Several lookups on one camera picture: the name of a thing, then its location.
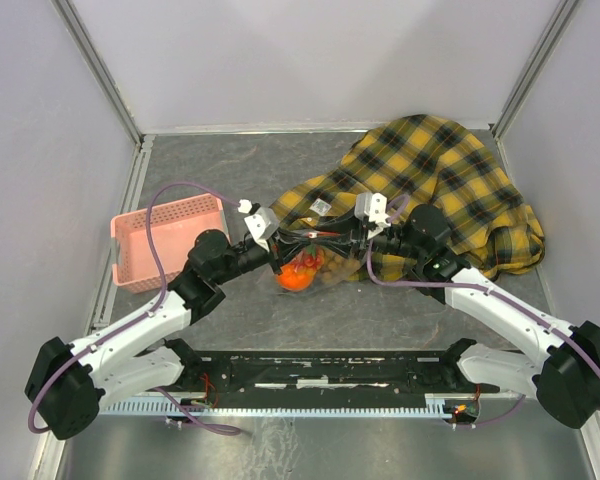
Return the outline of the brown fake longan bunch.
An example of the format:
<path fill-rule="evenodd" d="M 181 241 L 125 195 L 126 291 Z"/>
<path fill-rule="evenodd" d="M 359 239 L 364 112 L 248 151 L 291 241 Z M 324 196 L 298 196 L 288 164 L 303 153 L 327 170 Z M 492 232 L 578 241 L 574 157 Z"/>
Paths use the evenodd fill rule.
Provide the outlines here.
<path fill-rule="evenodd" d="M 324 286 L 334 286 L 347 280 L 361 267 L 361 261 L 355 257 L 344 257 L 332 250 L 325 249 L 320 258 L 323 260 L 316 279 Z"/>

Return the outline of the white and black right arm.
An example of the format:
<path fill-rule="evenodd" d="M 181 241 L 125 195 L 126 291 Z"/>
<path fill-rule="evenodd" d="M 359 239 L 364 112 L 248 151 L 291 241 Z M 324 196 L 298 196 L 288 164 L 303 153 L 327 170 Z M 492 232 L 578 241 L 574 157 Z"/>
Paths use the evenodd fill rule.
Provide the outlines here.
<path fill-rule="evenodd" d="M 515 346 L 508 352 L 469 344 L 438 368 L 447 389 L 496 386 L 535 399 L 561 424 L 581 428 L 600 411 L 600 327 L 573 325 L 497 286 L 451 250 L 450 234 L 438 208 L 419 205 L 402 223 L 391 223 L 377 206 L 353 209 L 309 237 L 364 260 L 373 253 L 413 259 L 401 285 L 477 319 Z"/>

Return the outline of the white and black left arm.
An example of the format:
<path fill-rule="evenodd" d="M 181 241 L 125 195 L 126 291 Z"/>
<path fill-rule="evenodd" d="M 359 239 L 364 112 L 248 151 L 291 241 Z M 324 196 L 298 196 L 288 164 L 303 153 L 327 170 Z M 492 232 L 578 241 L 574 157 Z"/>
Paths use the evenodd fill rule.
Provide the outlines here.
<path fill-rule="evenodd" d="M 29 430 L 68 440 L 119 401 L 171 385 L 195 387 L 201 366 L 190 348 L 147 347 L 209 315 L 225 298 L 223 284 L 263 266 L 280 272 L 316 237 L 278 229 L 230 244 L 219 230 L 201 233 L 182 271 L 145 306 L 85 337 L 53 337 L 40 347 L 24 388 Z"/>

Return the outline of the clear zip top bag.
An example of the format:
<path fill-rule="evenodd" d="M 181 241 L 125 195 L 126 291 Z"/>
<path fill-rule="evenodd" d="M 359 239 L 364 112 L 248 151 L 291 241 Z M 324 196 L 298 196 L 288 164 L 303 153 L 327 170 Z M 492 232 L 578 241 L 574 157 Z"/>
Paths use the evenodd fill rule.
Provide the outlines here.
<path fill-rule="evenodd" d="M 278 286 L 289 293 L 309 293 L 354 276 L 366 244 L 356 233 L 279 230 L 268 246 Z"/>

